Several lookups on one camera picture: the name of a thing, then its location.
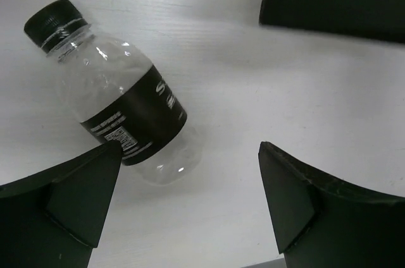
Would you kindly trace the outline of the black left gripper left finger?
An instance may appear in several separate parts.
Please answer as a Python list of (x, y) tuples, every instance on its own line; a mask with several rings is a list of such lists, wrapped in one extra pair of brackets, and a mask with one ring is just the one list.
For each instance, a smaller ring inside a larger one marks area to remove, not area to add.
[(1, 267), (87, 267), (122, 159), (117, 141), (1, 186)]

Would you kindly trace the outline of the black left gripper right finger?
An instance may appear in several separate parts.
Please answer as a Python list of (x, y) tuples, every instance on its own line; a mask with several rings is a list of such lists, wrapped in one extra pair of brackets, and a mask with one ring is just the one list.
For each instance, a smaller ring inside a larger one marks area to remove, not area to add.
[(287, 267), (403, 267), (404, 199), (354, 185), (270, 142), (259, 168)]

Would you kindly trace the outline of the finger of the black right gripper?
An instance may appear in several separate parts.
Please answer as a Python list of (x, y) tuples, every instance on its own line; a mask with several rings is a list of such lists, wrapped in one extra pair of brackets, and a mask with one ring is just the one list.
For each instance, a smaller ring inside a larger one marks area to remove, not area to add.
[(404, 43), (404, 0), (262, 0), (262, 26)]

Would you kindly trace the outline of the small black label bottle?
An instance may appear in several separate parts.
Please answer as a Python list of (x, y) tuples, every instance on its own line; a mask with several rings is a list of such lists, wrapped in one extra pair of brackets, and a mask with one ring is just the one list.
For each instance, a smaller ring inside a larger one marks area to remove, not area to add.
[(119, 142), (125, 166), (155, 185), (198, 166), (202, 142), (187, 111), (135, 45), (94, 29), (69, 0), (43, 7), (23, 29), (57, 64), (63, 104), (96, 140)]

